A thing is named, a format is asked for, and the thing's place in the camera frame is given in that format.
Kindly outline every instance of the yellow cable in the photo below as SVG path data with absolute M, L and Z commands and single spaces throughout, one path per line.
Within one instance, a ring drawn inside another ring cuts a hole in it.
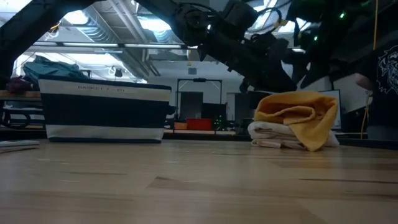
M 376 9 L 374 13 L 374 30 L 373 30 L 373 50 L 376 49 L 376 43 L 377 43 L 377 19 L 379 17 L 379 0 L 376 0 Z M 368 116 L 369 113 L 369 95 L 370 91 L 366 93 L 366 107 L 365 107 L 365 114 L 363 116 L 362 120 L 362 128 L 361 128 L 361 139 L 363 139 L 363 131 L 365 129 L 365 121 L 366 117 Z

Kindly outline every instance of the red box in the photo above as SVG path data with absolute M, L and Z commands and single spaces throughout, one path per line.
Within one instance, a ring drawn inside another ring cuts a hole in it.
M 188 130 L 211 131 L 213 126 L 212 119 L 187 119 Z

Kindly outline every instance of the ceiling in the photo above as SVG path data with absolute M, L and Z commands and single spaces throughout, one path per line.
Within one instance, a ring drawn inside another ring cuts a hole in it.
M 179 0 L 180 2 L 197 2 L 221 11 L 228 0 Z M 279 7 L 289 0 L 254 0 L 249 4 L 260 11 L 265 7 Z M 18 10 L 30 0 L 0 0 L 0 24 L 5 23 Z M 285 17 L 289 5 L 281 7 L 282 16 Z M 80 21 L 63 19 L 58 33 L 44 35 L 41 41 L 57 42 L 94 42 L 94 43 L 156 43 L 156 44 L 179 44 L 182 41 L 171 31 L 166 23 L 162 23 L 148 10 L 132 0 L 107 0 L 94 3 L 83 13 L 84 24 Z M 265 13 L 260 16 L 256 23 L 248 30 L 246 37 L 250 37 L 251 30 L 272 26 L 277 20 L 275 13 Z M 309 26 L 305 21 L 299 21 L 302 28 Z M 292 32 L 294 27 L 288 23 L 276 30 L 278 38 L 285 38 L 292 43 Z M 147 50 L 147 49 L 116 49 L 106 50 L 101 48 L 70 48 L 70 47 L 31 47 L 25 55 L 34 57 L 34 53 L 60 54 L 62 57 L 71 59 L 70 54 L 94 55 L 90 58 L 94 62 L 74 60 L 82 68 L 90 67 L 100 62 L 104 55 L 113 58 L 113 64 L 104 65 L 103 71 L 97 70 L 98 77 L 112 80 L 109 68 L 112 66 L 122 68 L 126 73 L 124 81 L 138 82 L 147 80 L 153 76 L 177 77 L 177 78 L 217 78 L 217 79 L 241 79 L 236 72 L 226 71 L 226 66 L 217 63 L 213 58 L 207 57 L 205 62 L 198 62 L 199 56 L 196 51 L 187 50 Z M 188 67 L 197 68 L 197 75 L 188 75 Z M 291 67 L 285 66 L 287 73 L 291 73 Z

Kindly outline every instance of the yellow towel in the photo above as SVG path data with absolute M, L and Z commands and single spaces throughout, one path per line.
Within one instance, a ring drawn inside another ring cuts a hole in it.
M 315 91 L 295 91 L 262 99 L 254 120 L 288 125 L 309 151 L 316 151 L 326 143 L 337 109 L 334 97 Z

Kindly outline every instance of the white cloth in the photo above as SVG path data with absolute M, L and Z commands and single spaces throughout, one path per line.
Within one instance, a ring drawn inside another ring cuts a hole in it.
M 305 149 L 305 146 L 296 138 L 293 131 L 286 125 L 255 121 L 248 127 L 253 146 L 261 147 L 289 147 L 293 149 Z M 333 133 L 329 132 L 329 137 L 325 147 L 337 147 L 339 142 Z

